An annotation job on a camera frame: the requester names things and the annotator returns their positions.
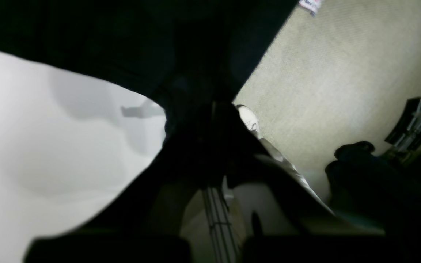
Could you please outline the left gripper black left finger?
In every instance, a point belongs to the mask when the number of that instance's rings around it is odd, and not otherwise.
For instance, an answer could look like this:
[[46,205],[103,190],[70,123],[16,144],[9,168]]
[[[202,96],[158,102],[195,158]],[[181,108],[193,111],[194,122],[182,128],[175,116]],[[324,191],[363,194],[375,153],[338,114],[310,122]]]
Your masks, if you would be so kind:
[[78,228],[39,238],[26,263],[192,263],[182,219],[197,190],[209,181],[211,125],[218,107],[206,106],[163,145],[120,195]]

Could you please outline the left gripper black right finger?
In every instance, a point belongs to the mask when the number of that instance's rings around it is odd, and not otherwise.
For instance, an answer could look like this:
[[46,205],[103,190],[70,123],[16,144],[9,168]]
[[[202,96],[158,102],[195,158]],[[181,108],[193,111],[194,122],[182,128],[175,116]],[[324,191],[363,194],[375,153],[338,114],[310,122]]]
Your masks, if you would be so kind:
[[404,263],[399,243],[337,217],[214,103],[216,263]]

